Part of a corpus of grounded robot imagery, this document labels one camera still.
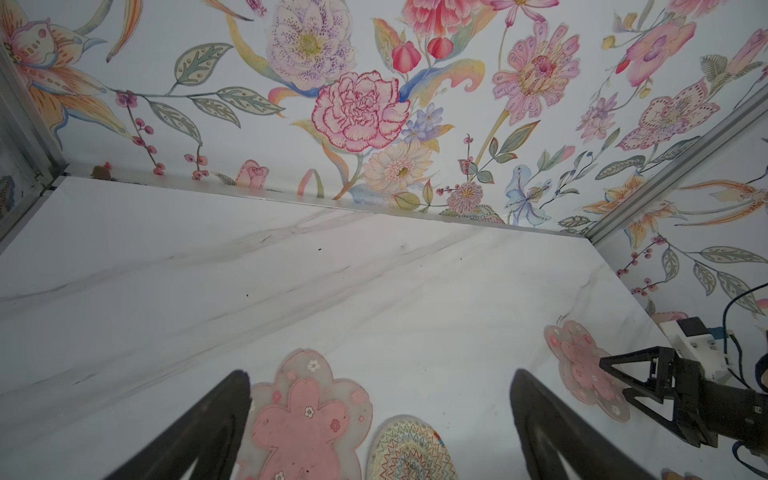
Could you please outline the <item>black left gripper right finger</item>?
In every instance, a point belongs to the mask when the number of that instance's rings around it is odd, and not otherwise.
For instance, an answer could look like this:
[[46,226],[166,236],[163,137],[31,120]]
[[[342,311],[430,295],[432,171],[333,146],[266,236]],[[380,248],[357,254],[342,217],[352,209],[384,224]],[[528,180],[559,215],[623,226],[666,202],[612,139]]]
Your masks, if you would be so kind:
[[530,372],[515,372],[509,400],[531,478],[566,479],[565,464],[582,479],[652,477]]

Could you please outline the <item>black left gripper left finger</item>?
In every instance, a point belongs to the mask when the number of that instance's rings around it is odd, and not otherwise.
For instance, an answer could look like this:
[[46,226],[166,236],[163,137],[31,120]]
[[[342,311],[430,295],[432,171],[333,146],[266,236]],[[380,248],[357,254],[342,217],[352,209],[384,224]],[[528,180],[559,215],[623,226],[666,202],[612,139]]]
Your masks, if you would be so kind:
[[110,479],[228,479],[251,406],[249,376],[235,370]]

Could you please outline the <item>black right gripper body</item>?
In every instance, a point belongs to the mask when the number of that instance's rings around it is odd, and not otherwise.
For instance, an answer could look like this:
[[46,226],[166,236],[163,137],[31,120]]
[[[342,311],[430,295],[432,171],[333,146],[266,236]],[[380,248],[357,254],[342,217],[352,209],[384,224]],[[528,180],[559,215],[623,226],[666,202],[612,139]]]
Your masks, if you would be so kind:
[[671,431],[678,438],[695,447],[717,448],[725,438],[767,448],[765,394],[708,381],[692,360],[677,358],[673,373]]

